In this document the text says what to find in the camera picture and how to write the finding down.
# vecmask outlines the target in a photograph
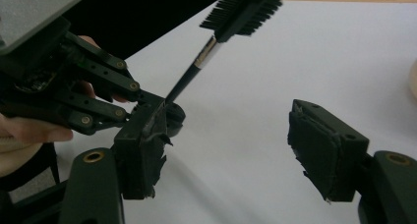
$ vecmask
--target white surface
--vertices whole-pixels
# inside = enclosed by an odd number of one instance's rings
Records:
[[[165,96],[175,85],[212,34],[199,28],[210,8],[128,59],[144,90]],[[292,100],[325,107],[371,140],[370,154],[417,158],[407,86],[416,60],[417,4],[285,1],[252,37],[225,43],[177,98],[187,119],[166,148],[156,197],[125,201],[126,222],[359,223],[358,195],[329,205],[303,176],[286,142]],[[116,133],[58,144],[62,176],[74,155]]]

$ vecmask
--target black bristles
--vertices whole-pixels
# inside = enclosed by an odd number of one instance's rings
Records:
[[[226,42],[234,34],[254,33],[281,5],[281,0],[218,0],[200,27],[214,30],[217,42]]]

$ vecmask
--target black brush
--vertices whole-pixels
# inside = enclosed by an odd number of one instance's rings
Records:
[[[226,42],[234,34],[250,36],[281,5],[281,0],[218,0],[214,9],[200,25],[201,28],[213,29],[214,35],[166,96],[166,104],[173,102],[203,68],[203,62],[210,53],[214,52],[214,49],[218,49],[218,43]]]

